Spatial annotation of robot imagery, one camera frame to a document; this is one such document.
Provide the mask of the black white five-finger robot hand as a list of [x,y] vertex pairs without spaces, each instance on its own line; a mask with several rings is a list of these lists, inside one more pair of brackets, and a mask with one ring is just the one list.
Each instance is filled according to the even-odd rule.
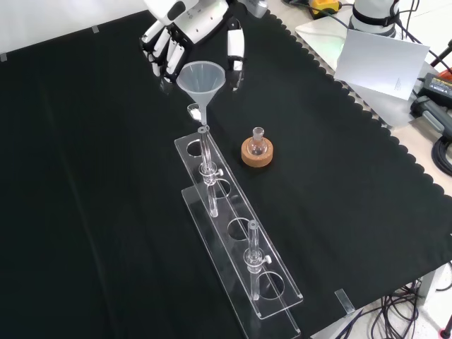
[[169,92],[193,47],[227,26],[227,81],[237,91],[243,79],[245,39],[229,1],[146,1],[155,22],[140,38],[141,51]]

